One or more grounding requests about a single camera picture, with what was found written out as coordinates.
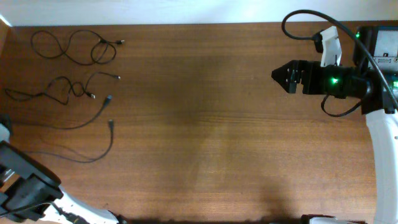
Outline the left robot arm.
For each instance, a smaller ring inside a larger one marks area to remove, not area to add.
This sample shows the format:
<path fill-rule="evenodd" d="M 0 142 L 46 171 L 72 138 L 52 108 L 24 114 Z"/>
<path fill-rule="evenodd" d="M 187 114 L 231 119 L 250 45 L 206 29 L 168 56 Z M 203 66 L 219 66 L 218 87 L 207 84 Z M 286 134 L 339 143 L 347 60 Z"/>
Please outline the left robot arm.
<path fill-rule="evenodd" d="M 1 187 L 14 174 L 19 177 L 1 191 L 1 217 L 17 223 L 26 220 L 65 224 L 127 223 L 121 215 L 94 208 L 66 193 L 51 170 L 9 143 L 11 119 L 1 115 Z"/>

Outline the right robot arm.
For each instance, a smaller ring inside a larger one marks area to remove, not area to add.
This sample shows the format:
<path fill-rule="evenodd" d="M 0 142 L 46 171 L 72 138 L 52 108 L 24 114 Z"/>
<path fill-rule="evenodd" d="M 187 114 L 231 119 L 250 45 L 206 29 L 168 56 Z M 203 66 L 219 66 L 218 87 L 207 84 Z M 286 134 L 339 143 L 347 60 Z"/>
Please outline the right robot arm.
<path fill-rule="evenodd" d="M 361 26 L 355 34 L 371 54 L 385 76 L 397 99 L 397 26 Z M 377 204 L 374 223 L 397 223 L 397 109 L 383 87 L 375 69 L 355 45 L 355 68 L 340 65 L 341 45 L 336 26 L 316 33 L 310 40 L 320 62 L 292 60 L 272 71 L 271 77 L 287 92 L 295 93 L 297 84 L 303 85 L 303 94 L 326 95 L 345 99 L 358 98 L 360 102 L 342 114 L 322 110 L 341 117 L 361 107 L 366 117 L 374 151 Z"/>

